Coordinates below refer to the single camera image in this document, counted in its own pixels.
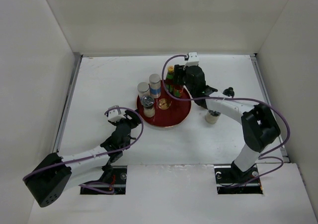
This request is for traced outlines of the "bead jar blue label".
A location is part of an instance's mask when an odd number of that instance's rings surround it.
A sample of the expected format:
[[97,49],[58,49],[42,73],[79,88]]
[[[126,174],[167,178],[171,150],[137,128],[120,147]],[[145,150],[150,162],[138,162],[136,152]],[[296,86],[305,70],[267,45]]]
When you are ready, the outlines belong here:
[[150,96],[150,87],[147,82],[141,82],[137,86],[140,102],[145,96]]
[[158,74],[151,74],[149,76],[150,94],[157,99],[161,96],[161,79]]

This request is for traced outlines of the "white salt grinder black cap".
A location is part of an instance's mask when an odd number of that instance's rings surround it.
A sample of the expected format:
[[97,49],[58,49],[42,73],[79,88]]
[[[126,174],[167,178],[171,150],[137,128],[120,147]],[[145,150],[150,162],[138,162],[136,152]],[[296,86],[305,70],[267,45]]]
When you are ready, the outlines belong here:
[[148,118],[151,118],[155,115],[155,100],[150,95],[144,96],[141,100],[141,104],[144,109],[144,115]]

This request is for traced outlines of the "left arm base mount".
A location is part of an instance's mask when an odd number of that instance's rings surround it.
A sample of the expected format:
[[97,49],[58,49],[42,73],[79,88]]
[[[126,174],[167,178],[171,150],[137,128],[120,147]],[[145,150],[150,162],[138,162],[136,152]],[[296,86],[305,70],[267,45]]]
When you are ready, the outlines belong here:
[[96,181],[88,182],[91,189],[80,187],[81,195],[125,195],[127,166],[112,166],[109,174],[102,174]]

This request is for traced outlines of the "white spice grinder black cap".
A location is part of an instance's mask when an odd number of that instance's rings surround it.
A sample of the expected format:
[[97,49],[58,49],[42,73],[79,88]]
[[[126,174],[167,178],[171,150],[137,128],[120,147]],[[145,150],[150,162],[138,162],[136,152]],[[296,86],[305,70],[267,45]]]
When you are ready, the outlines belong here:
[[235,92],[232,87],[228,87],[223,91],[223,95],[229,97],[229,98],[234,98]]

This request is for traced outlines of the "red sauce bottle yellow cap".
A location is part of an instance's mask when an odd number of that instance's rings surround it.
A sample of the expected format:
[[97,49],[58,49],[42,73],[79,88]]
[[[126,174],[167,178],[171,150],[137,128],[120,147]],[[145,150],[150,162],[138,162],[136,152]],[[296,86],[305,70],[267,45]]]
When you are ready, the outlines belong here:
[[174,66],[167,68],[167,74],[165,78],[165,86],[169,93],[173,94],[173,77],[174,77]]

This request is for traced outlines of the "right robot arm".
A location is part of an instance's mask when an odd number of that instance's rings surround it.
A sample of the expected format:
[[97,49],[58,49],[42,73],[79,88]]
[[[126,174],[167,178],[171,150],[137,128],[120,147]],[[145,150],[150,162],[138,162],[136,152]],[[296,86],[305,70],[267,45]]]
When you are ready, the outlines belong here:
[[234,91],[230,88],[219,92],[208,86],[199,66],[175,65],[173,84],[185,86],[198,106],[221,113],[241,126],[244,146],[231,163],[230,175],[236,182],[244,181],[261,153],[281,134],[270,108],[263,103],[248,105],[232,100]]

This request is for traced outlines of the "beige spice grinder black cap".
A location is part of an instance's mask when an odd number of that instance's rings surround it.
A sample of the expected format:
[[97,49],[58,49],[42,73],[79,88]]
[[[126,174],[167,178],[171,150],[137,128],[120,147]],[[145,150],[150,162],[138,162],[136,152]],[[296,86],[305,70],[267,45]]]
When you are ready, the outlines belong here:
[[205,115],[205,120],[209,124],[215,124],[219,119],[221,113],[215,110],[208,110]]

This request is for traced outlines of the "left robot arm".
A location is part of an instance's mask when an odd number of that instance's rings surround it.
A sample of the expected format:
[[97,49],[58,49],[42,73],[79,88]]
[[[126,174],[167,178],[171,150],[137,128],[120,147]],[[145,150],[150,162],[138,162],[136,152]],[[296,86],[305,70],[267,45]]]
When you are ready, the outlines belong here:
[[105,115],[115,130],[102,144],[77,154],[50,153],[23,178],[39,207],[53,204],[64,191],[75,186],[94,189],[94,184],[110,181],[111,165],[139,139],[132,137],[131,131],[144,123],[137,110],[125,107],[111,107]]

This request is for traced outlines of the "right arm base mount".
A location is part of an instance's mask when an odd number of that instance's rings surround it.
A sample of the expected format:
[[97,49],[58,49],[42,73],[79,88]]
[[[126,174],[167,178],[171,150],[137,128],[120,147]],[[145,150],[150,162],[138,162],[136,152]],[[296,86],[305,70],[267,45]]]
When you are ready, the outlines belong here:
[[256,164],[242,176],[236,177],[230,165],[214,166],[214,173],[219,195],[263,194]]

